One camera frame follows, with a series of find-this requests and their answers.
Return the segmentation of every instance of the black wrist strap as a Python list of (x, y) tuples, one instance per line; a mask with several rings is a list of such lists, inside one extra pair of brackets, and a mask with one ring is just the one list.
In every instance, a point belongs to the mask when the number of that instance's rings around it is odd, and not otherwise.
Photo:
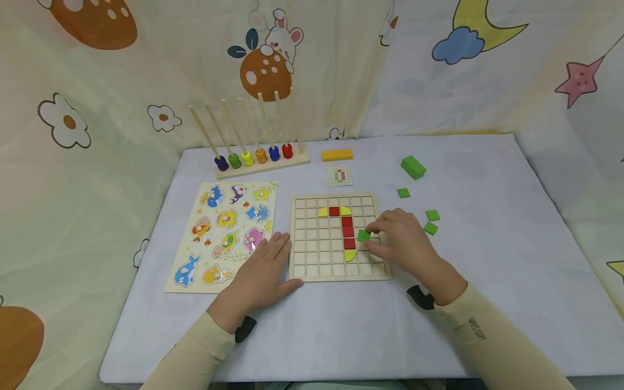
[(425, 295), (422, 292), (421, 287), (419, 285), (410, 287), (407, 290), (407, 293), (409, 294), (409, 296), (412, 297), (414, 302), (416, 302), (416, 304), (418, 306), (420, 306), (421, 309), (423, 309), (423, 310), (433, 310), (433, 303), (436, 300), (433, 298), (431, 293), (428, 293), (427, 295)]
[(234, 341), (242, 343), (256, 326), (257, 321), (249, 316), (245, 316), (243, 323), (234, 332)]

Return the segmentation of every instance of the hand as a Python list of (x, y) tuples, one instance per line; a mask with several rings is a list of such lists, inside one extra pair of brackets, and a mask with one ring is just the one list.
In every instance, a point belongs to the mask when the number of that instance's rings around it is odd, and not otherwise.
[(448, 305), (466, 290), (466, 280), (437, 254), (414, 214), (400, 208), (386, 210), (366, 231), (388, 235), (387, 245), (372, 241), (365, 241), (364, 245), (373, 255), (418, 279), (437, 304)]
[(247, 313), (286, 298), (303, 286), (303, 280), (291, 279), (280, 284), (290, 254), (290, 235), (276, 232), (262, 240), (240, 267), (232, 283), (210, 305), (207, 312), (222, 329), (234, 333)]

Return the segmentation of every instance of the left hand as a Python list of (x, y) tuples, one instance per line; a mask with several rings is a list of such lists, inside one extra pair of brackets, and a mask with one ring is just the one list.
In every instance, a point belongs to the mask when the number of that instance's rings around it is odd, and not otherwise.
[(262, 240), (258, 244), (232, 283), (208, 308), (217, 325), (233, 334), (247, 313), (272, 305), (303, 286), (301, 279), (280, 284), (291, 245), (290, 235), (280, 232), (273, 234), (269, 242)]

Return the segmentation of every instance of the beige sleeve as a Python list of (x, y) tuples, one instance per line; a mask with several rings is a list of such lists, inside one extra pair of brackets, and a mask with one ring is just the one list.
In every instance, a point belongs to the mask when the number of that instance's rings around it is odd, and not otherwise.
[(206, 390), (234, 348), (227, 333), (204, 312), (143, 383), (143, 390)]
[(559, 369), (476, 288), (435, 305), (489, 389), (574, 390)]

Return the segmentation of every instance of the blue cloud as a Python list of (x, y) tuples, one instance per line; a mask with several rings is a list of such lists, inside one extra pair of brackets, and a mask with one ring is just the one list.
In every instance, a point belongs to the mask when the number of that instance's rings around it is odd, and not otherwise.
[(457, 64), (463, 59), (474, 58), (485, 45), (485, 41), (477, 38), (477, 35), (477, 31), (471, 31), (468, 27), (458, 27), (447, 39), (437, 43), (431, 55), (434, 60), (445, 61), (449, 65)]

